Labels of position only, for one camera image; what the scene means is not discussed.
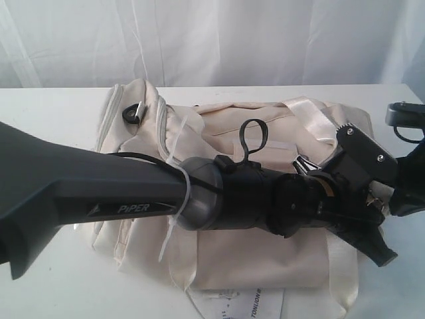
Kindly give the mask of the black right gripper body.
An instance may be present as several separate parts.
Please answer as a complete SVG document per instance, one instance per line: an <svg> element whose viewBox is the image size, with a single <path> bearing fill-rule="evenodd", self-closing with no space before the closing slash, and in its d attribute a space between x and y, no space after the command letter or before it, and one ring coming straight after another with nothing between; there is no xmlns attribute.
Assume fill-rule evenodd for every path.
<svg viewBox="0 0 425 319"><path fill-rule="evenodd" d="M389 201L390 214L411 215L424 211L424 140L397 161L398 173Z"/></svg>

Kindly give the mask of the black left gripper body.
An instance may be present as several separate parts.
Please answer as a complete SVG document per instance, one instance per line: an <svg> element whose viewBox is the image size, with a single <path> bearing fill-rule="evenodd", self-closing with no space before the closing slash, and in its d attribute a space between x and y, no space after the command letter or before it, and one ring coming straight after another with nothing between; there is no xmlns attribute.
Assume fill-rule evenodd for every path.
<svg viewBox="0 0 425 319"><path fill-rule="evenodd" d="M301 228L325 228L338 235L364 233L381 225L383 214L364 194L347 195L327 181L284 174L272 189L270 232L289 238Z"/></svg>

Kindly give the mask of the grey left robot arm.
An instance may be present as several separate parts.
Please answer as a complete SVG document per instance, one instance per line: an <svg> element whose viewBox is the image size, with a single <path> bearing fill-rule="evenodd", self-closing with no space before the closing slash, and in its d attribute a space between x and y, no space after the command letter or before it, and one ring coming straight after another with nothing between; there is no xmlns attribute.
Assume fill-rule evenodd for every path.
<svg viewBox="0 0 425 319"><path fill-rule="evenodd" d="M396 253L383 240L381 210L369 185L397 170L384 152L349 126L366 156L343 149L324 167L304 158L295 173L227 156L172 166L133 152L100 154L46 142L1 125L1 262L22 277L61 227L75 223L172 216L187 230L259 228L290 237L323 227L385 266Z"/></svg>

